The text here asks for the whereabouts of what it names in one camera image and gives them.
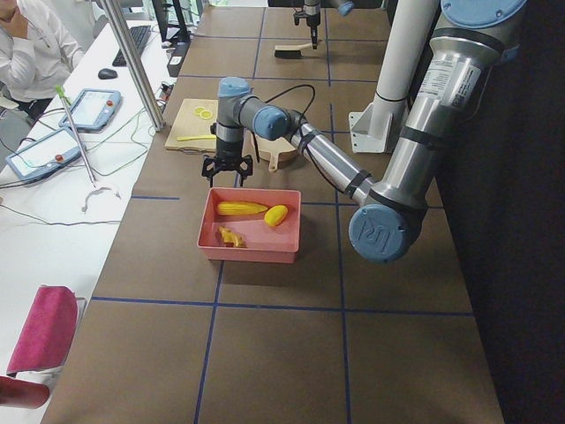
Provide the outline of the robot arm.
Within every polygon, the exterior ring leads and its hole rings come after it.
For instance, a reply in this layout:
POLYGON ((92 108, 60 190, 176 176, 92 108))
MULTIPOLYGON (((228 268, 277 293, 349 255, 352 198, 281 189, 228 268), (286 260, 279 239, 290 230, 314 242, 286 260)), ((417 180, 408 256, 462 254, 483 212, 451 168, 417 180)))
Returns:
POLYGON ((392 18, 373 100, 349 117, 356 153, 388 153, 381 179, 362 169, 305 115, 263 102, 237 77, 222 79, 212 127, 215 155, 202 174, 252 174, 245 132, 287 140, 318 172, 358 204, 349 238, 368 261, 407 253, 426 215, 426 192, 461 120, 489 71, 518 49, 523 1, 400 1, 392 18))
POLYGON ((376 9, 385 5, 386 1, 373 0, 268 0, 269 7, 291 8, 293 22, 298 26, 304 21, 309 28, 312 46, 319 45, 319 25, 321 23, 321 10, 323 8, 336 9, 345 17, 355 9, 376 9))

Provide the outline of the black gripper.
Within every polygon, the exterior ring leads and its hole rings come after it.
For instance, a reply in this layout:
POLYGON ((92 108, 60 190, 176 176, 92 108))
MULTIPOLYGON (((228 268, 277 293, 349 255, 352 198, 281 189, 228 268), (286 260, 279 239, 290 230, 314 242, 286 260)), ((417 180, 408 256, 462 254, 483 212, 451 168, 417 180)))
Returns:
POLYGON ((320 14, 316 13, 309 13, 307 11, 295 11, 293 13, 293 20, 294 25, 298 26, 300 21, 304 19, 306 24, 310 27, 310 35, 311 35, 311 42, 312 48, 318 48, 318 25, 320 24, 320 14))
POLYGON ((201 175, 207 178, 210 188, 214 187, 215 176, 223 171, 237 172, 238 186, 243 187, 246 179, 253 173, 253 159, 250 155, 238 157, 204 155, 201 175))

